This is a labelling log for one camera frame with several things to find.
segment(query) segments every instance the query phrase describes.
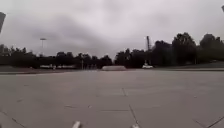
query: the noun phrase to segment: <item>paved plaza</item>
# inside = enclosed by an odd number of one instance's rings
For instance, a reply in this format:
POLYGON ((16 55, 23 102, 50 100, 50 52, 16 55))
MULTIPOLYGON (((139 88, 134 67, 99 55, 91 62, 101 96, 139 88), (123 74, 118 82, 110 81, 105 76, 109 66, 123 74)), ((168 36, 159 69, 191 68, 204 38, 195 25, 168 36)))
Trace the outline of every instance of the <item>paved plaza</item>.
POLYGON ((3 128, 224 128, 224 72, 0 76, 3 128))

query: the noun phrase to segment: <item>paving slab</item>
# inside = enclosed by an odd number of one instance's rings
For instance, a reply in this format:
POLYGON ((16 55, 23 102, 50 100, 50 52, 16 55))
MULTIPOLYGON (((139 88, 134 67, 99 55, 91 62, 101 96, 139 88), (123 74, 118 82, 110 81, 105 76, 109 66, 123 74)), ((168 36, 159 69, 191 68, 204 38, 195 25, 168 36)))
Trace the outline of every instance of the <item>paving slab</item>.
MULTIPOLYGON (((87 128, 123 128, 135 118, 142 128, 209 127, 224 116, 223 83, 222 72, 4 75, 0 108, 27 128, 67 128, 77 120, 87 128)), ((0 119, 14 125, 7 116, 0 119)))

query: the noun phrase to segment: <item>cloud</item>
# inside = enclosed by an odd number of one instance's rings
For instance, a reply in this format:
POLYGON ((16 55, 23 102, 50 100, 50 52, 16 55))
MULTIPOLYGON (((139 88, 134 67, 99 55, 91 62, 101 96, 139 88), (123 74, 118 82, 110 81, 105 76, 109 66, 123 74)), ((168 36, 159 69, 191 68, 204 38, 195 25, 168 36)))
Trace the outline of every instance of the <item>cloud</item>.
POLYGON ((39 38, 46 37, 47 54, 65 50, 114 55, 127 47, 144 49, 147 35, 171 43, 185 31, 196 42, 206 33, 224 38, 223 0, 14 0, 7 4, 12 14, 0 41, 38 52, 39 38))

